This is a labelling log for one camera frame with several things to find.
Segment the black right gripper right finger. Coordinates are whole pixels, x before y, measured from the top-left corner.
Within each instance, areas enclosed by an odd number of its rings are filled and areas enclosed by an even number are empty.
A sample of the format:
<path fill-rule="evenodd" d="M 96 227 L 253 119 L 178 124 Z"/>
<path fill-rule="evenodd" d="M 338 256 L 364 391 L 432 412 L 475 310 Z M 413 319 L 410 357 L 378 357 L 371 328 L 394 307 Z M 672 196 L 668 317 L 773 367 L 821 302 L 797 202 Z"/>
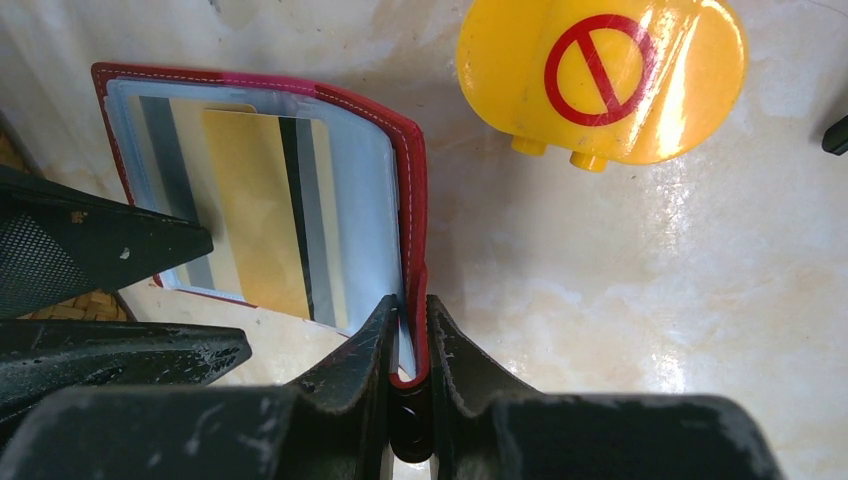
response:
<path fill-rule="evenodd" d="M 436 479 L 780 479 L 758 425 L 720 396 L 551 394 L 427 299 Z"/>

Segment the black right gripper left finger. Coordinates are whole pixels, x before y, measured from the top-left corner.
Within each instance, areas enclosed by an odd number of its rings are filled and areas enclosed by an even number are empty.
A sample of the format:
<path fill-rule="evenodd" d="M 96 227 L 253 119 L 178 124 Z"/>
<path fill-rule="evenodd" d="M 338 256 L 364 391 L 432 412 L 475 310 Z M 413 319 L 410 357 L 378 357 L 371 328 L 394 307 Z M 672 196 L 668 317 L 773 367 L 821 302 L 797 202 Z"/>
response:
<path fill-rule="evenodd" d="M 26 418 L 5 479 L 388 479 L 398 300 L 283 385 L 72 387 Z"/>

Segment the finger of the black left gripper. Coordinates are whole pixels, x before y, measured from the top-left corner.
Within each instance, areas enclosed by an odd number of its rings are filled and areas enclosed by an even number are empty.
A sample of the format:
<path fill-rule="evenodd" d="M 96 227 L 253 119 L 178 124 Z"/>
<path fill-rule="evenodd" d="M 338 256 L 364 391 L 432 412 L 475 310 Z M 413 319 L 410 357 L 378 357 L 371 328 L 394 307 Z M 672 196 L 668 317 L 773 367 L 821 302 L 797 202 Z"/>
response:
<path fill-rule="evenodd" d="M 238 328 L 84 320 L 1 323 L 1 421 L 72 386 L 208 385 L 252 355 Z"/>
<path fill-rule="evenodd" d="M 1 169 L 1 316 L 114 292 L 213 250 L 197 223 Z"/>

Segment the gold credit card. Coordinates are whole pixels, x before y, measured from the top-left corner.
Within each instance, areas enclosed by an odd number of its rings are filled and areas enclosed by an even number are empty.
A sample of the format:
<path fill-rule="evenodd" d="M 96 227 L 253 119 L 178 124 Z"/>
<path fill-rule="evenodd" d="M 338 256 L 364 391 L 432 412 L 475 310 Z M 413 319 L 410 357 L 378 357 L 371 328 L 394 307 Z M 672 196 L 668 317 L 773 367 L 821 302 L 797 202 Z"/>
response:
<path fill-rule="evenodd" d="M 325 123 L 213 109 L 202 121 L 244 300 L 349 327 Z"/>
<path fill-rule="evenodd" d="M 254 113 L 248 104 L 131 95 L 127 113 L 154 209 L 204 227 L 213 250 L 160 275 L 162 285 L 244 302 L 203 126 L 203 113 Z"/>

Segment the red leather card holder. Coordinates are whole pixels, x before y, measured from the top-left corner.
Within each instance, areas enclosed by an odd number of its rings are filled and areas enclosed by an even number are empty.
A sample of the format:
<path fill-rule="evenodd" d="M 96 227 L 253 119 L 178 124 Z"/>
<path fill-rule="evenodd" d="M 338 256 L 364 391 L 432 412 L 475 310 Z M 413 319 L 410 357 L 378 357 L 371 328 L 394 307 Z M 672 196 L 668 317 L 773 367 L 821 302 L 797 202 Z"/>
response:
<path fill-rule="evenodd" d="M 401 305 L 399 387 L 426 377 L 426 149 L 408 118 L 348 90 L 308 79 L 98 62 L 91 68 L 116 168 L 128 201 L 152 206 L 127 113 L 131 95 L 248 104 L 254 113 L 318 119 L 329 131 L 350 336 L 376 303 Z"/>

